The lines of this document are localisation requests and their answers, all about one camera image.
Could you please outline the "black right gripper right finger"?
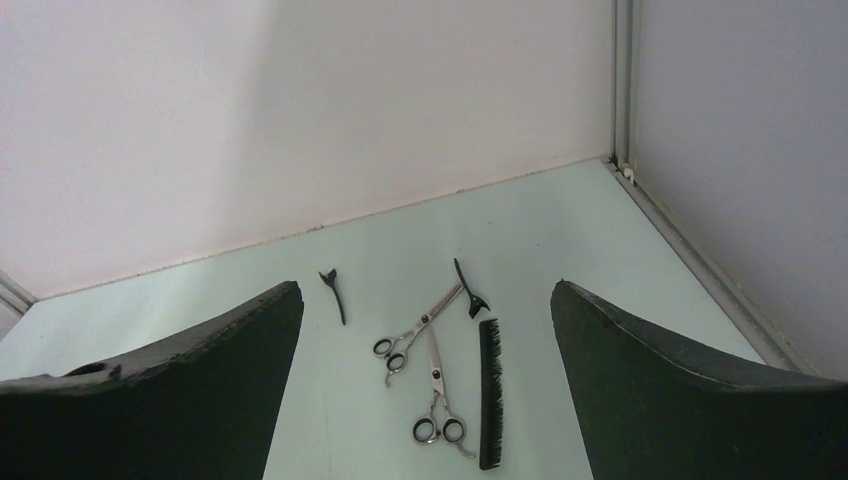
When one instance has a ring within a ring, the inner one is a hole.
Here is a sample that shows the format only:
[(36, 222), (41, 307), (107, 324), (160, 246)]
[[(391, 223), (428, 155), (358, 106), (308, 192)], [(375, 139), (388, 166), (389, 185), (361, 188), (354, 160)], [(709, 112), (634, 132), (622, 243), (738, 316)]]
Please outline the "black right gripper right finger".
[(597, 479), (843, 479), (847, 385), (746, 360), (556, 284), (556, 341)]

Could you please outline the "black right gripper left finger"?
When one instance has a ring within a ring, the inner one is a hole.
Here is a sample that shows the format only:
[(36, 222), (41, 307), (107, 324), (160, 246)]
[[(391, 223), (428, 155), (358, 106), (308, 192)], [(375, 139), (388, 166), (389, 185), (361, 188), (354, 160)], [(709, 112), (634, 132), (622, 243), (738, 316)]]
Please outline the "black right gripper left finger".
[(280, 283), (65, 375), (1, 384), (5, 479), (259, 479), (304, 314)]

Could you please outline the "silver cutting scissors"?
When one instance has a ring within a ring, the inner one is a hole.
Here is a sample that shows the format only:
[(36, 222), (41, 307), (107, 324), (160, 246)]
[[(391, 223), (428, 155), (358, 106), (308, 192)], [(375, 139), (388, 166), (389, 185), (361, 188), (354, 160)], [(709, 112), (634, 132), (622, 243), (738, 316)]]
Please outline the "silver cutting scissors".
[(463, 457), (475, 459), (476, 454), (464, 444), (467, 434), (466, 422), (451, 408), (438, 342), (432, 330), (427, 332), (427, 340), (432, 397), (429, 410), (412, 426), (413, 441), (417, 445), (431, 445), (443, 440), (456, 448)]

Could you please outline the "black comb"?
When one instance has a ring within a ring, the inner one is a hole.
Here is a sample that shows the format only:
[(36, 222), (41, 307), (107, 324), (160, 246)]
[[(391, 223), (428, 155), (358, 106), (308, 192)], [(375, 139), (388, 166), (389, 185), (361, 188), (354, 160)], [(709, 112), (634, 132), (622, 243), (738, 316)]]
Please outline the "black comb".
[(480, 346), (481, 430), (479, 468), (483, 471), (500, 466), (504, 404), (500, 328), (497, 319), (484, 320), (478, 325)]

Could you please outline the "silver thinning scissors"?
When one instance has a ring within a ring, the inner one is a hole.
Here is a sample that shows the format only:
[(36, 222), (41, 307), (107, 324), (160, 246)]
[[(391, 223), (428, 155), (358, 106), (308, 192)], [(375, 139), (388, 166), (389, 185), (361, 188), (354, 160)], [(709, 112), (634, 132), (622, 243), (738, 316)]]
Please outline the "silver thinning scissors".
[(450, 305), (464, 290), (461, 283), (455, 284), (427, 313), (407, 331), (397, 336), (386, 336), (377, 340), (373, 347), (373, 355), (385, 363), (387, 373), (384, 385), (391, 387), (391, 378), (402, 371), (408, 360), (408, 351), (414, 345), (418, 336)]

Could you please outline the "aluminium corner frame post right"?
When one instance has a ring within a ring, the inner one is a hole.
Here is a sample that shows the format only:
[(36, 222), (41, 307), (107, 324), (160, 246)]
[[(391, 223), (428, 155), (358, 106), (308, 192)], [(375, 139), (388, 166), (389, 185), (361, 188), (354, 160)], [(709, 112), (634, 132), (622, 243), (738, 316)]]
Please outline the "aluminium corner frame post right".
[(640, 1), (612, 0), (611, 153), (605, 164), (653, 227), (766, 364), (807, 375), (818, 369), (783, 329), (711, 258), (638, 164)]

